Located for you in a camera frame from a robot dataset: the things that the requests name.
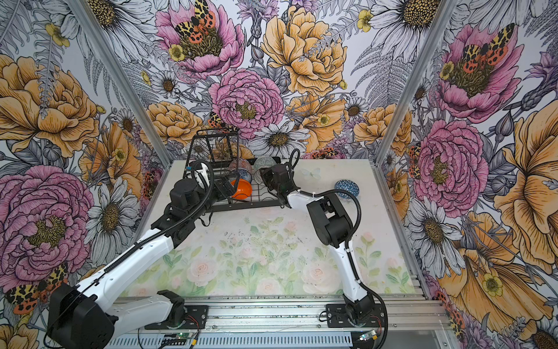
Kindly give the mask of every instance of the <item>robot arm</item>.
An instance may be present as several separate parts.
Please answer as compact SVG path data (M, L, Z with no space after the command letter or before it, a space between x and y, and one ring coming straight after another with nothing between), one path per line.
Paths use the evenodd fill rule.
M170 326L181 323L185 316L184 299L170 291L124 306L115 307L113 303L142 272L182 243L194 230L195 221L215 202L235 192L227 178L214 179L213 170L206 164L198 161L201 169L193 166L196 170L192 170L192 178L175 184L165 214L119 258L78 285L63 284L53 292L47 335L66 349L94 349L104 348L112 338L150 323ZM318 238L333 252L349 320L355 326L364 324L379 306L374 297L385 308L381 298L361 282L358 265L352 258L351 238L356 227L335 191L318 195L301 191L292 180L291 161L260 172L282 205L308 211Z

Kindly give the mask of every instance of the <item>black wire basket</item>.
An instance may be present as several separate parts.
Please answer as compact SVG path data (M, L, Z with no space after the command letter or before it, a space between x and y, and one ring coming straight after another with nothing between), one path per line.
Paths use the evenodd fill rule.
M187 163L190 165L198 159L209 162L215 177L227 178L229 182L235 181L238 174L235 173L234 169L239 168L239 162L242 160L242 149L238 142L238 132L230 128L212 128L210 130L198 131L190 143ZM279 157L273 157L273 159L276 163L281 162ZM251 165L254 165L256 161L256 159L245 160ZM215 203L211 212L281 205L279 200L268 191L265 185L256 183L254 179L252 179L251 184L251 196L246 199L228 197L226 200Z

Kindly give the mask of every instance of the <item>aluminum frame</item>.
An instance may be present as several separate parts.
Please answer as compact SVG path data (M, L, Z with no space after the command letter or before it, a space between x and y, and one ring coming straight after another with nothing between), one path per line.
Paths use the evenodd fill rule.
M153 149L159 156L163 169L168 169L173 159L170 157L169 152L167 152L165 145L157 134L157 131L155 131L153 123L147 116L147 112L143 107L140 98L136 94L136 91L132 88L132 83L120 65L118 57L109 44L107 36L101 29L99 22L95 18L93 11L87 3L87 0L70 0L66 3L87 35L88 40L93 44L96 54L99 56L112 79L124 95L124 98L129 103L130 109L138 119L138 122L145 131L147 138L151 141Z
M408 105L411 103L411 99L415 94L417 87L419 87L422 73L425 71L428 64L431 64L432 53L438 46L440 40L442 40L444 31L446 30L451 19L451 15L457 5L458 0L441 0L440 2L438 11L436 11L436 16L432 20L430 30L428 31L426 42L417 54L417 59L415 60L415 64L411 70L411 75L407 78L407 83L405 84L403 92L399 97L395 111L393 111L392 121L389 123L386 134L384 135L382 142L380 142L380 147L374 156L374 162L378 166L381 165L383 159L387 155L387 151L391 147L393 139L395 139L397 129L405 117Z

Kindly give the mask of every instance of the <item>fern leaf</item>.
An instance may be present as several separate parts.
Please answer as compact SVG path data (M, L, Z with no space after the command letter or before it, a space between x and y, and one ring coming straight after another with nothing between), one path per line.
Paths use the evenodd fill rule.
M87 80L91 82L91 61L92 55L89 57L83 56L83 65L85 65L85 72L87 73Z
M358 32L358 13L360 10L366 7L354 4L349 9L346 10L346 14L349 17L340 17L338 19L339 23L334 23L330 26L329 34L324 35L319 39L302 57L301 60L308 58L312 55L317 55L324 51L325 49L335 46L341 43L343 40L350 38L354 33Z
M110 75L108 75L108 70L103 66L103 82L105 87L105 94L107 95L108 102L112 104L110 101Z
M368 58L366 58L365 60L360 62L360 64L358 64L357 66L354 67L353 71L351 71L351 75L353 75L353 73L360 68L363 68L367 65L378 63L381 59L382 58L380 57L379 54L370 55Z
M114 82L114 80L112 80L112 89L114 90L114 94L116 95L116 99L118 100L118 102L121 105L124 105L124 103L122 103L122 99L120 98L120 91L118 90L118 87L116 87L116 83Z
M34 46L37 52L34 53L35 62L39 67L37 71L39 83L39 105L40 115L45 118L49 108L49 101L54 95L54 87L62 62L64 48L54 43L52 37L46 32L45 25L48 21L35 21L33 23L33 34L43 39L35 40Z
M324 18L328 12L331 12L330 16L339 15L348 3L349 7L355 2L355 0L320 0L318 1L318 9L316 10L316 17L320 17L320 12L323 12L321 18Z
M96 58L93 58L93 71L91 72L92 80L93 80L93 91L95 94L97 93L97 83L99 82L99 76L101 75L101 71L103 71L103 63L98 61Z
M25 28L31 29L31 18L22 0L3 0L1 11L3 15L0 17L0 43L2 44L0 51L14 58L19 52L19 46L23 46L30 40Z
M362 51L362 53L360 54L360 56L358 56L355 63L358 63L358 61L360 61L361 59L366 57L366 55L369 54L369 53L375 54L375 53L380 52L380 51L382 51L381 46L375 46L374 47L374 46L370 45L366 48L366 50Z

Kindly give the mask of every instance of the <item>flower bud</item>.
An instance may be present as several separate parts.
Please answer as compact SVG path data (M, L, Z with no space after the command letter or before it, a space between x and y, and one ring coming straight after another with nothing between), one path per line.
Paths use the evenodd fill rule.
M496 134L496 141L501 142L504 137L511 135L513 132L513 118L512 112L508 112L504 117L502 117L494 128L494 133Z
M56 161L62 156L62 150L60 147L54 144L47 144L42 150L42 155L48 159L48 161Z
M263 59L263 51L258 46L252 45L252 59L254 61L260 61Z
M508 179L504 176L497 176L490 183L490 187L492 188L492 191L494 191L496 195L500 195L500 196L504 196L509 192L508 185L509 185Z

